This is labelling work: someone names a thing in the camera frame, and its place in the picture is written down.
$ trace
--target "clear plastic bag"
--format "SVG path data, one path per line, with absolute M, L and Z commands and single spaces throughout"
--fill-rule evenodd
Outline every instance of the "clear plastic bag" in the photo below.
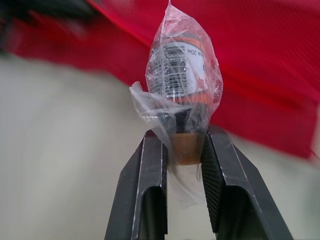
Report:
M 201 178 L 205 134 L 220 104 L 223 82 L 210 37 L 170 2 L 154 37 L 145 77 L 149 92 L 139 82 L 130 87 L 135 109 L 167 147 L 168 170 L 180 199 L 186 207 L 202 202 L 204 195 L 192 186 Z

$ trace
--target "black object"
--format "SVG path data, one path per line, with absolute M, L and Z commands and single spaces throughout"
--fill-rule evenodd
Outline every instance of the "black object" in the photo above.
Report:
M 0 52 L 13 18 L 32 23 L 30 12 L 59 19 L 88 20 L 97 12 L 86 0 L 0 0 Z
M 152 131 L 121 171 L 105 240 L 164 240 L 167 150 Z M 293 240 L 257 168 L 226 132 L 210 125 L 202 179 L 218 240 Z

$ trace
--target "barcode label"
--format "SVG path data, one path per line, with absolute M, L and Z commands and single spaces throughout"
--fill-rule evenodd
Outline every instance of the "barcode label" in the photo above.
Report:
M 194 93 L 197 82 L 192 69 L 196 70 L 198 76 L 205 75 L 202 52 L 185 42 L 167 43 L 161 50 L 162 52 L 156 48 L 151 52 L 155 54 L 152 66 L 154 81 L 149 86 L 149 91 L 168 98 L 180 98 Z

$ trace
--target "red fabric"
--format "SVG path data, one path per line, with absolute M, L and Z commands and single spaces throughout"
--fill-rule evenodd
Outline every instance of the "red fabric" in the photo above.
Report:
M 86 24 L 17 22 L 7 49 L 24 57 L 109 71 L 140 81 L 166 0 L 100 0 Z M 172 0 L 211 37 L 224 92 L 211 122 L 275 149 L 308 157 L 320 101 L 320 1 Z

